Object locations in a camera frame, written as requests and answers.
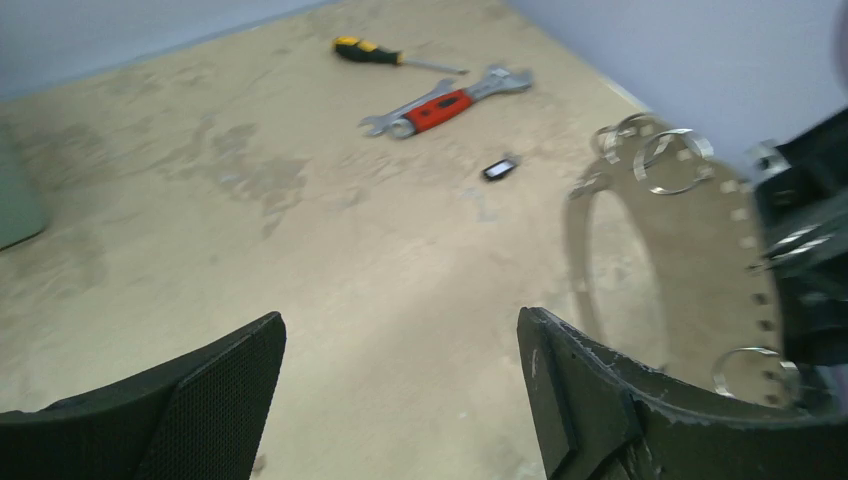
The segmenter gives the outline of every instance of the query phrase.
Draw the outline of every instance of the screwdriver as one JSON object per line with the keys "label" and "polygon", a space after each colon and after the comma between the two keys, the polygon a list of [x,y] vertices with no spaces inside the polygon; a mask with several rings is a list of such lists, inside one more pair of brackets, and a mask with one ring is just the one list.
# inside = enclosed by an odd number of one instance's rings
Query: screwdriver
{"label": "screwdriver", "polygon": [[356,37],[336,37],[333,40],[333,49],[342,58],[361,63],[388,63],[391,65],[415,65],[416,67],[431,68],[447,73],[465,75],[467,69],[454,68],[448,65],[425,62],[405,58],[403,52],[393,52],[371,43],[368,40]]}

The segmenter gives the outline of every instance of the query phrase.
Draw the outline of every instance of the white wall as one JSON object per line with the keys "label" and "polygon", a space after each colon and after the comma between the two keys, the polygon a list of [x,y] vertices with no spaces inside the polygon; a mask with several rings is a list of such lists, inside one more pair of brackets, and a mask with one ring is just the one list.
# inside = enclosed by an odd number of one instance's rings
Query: white wall
{"label": "white wall", "polygon": [[2,0],[0,98],[249,28],[327,0]]}
{"label": "white wall", "polygon": [[842,109],[842,0],[508,0],[730,163]]}

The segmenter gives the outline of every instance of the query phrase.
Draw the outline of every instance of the stained concrete surface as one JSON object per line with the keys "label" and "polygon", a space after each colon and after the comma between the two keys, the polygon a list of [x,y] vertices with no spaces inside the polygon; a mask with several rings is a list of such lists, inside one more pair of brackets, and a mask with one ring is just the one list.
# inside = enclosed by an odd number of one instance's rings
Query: stained concrete surface
{"label": "stained concrete surface", "polygon": [[[337,35],[468,66],[458,86],[493,62],[537,83],[408,140],[366,138],[362,117],[444,75],[345,63]],[[634,111],[492,0],[343,2],[4,104],[53,221],[0,252],[0,411],[278,310],[289,343],[262,478],[543,478],[517,314],[579,326],[562,201],[590,134]],[[521,166],[482,182],[504,151]],[[598,293],[624,305],[638,269],[613,256]]]}

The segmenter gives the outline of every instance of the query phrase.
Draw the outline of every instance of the wrench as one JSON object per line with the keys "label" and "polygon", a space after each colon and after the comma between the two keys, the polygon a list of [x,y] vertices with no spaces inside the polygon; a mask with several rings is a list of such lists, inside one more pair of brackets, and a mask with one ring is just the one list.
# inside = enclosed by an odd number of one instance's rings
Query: wrench
{"label": "wrench", "polygon": [[430,93],[424,95],[423,97],[415,99],[400,108],[396,108],[385,115],[371,115],[369,117],[365,117],[362,119],[361,122],[359,122],[359,126],[372,126],[371,130],[368,130],[365,133],[365,135],[368,135],[369,137],[376,137],[377,135],[382,135],[383,132],[389,129],[389,127],[392,125],[392,122],[403,117],[404,114],[406,114],[410,110],[414,109],[415,107],[424,105],[425,103],[429,102],[430,100],[433,100],[434,98],[438,98],[446,93],[450,93],[451,90],[453,90],[453,82],[454,79],[452,78],[439,80],[439,83],[436,84],[436,88],[434,88]]}
{"label": "wrench", "polygon": [[429,130],[459,115],[471,105],[496,93],[523,92],[533,85],[533,72],[512,73],[499,65],[491,65],[479,82],[407,111],[391,124],[389,133],[395,138],[408,138]]}

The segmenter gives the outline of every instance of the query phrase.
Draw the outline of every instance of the green container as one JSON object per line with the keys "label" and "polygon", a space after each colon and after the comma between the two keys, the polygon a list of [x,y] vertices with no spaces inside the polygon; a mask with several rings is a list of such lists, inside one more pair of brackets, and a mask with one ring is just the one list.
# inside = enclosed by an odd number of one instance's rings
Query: green container
{"label": "green container", "polygon": [[47,214],[21,165],[8,132],[0,129],[0,249],[47,227]]}

